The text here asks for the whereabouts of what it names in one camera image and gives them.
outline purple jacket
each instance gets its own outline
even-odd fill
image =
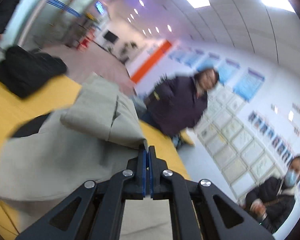
[[[161,132],[171,137],[187,127],[193,128],[207,108],[207,94],[197,98],[193,77],[165,80],[154,92],[157,95],[150,96],[148,112]]]

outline silver screw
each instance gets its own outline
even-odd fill
[[[172,176],[173,172],[171,170],[164,170],[162,172],[162,174],[165,176],[165,177],[170,177]]]
[[[203,186],[203,187],[210,187],[211,181],[208,180],[208,179],[202,179],[202,180],[200,181],[200,184],[201,184],[201,186]]]
[[[133,171],[132,170],[124,170],[122,172],[122,174],[125,176],[125,177],[130,177],[133,175]]]
[[[95,185],[95,182],[92,181],[92,180],[88,180],[88,181],[86,181],[86,182],[84,183],[84,186],[85,186],[86,188],[92,188],[92,187],[94,187],[94,185]]]

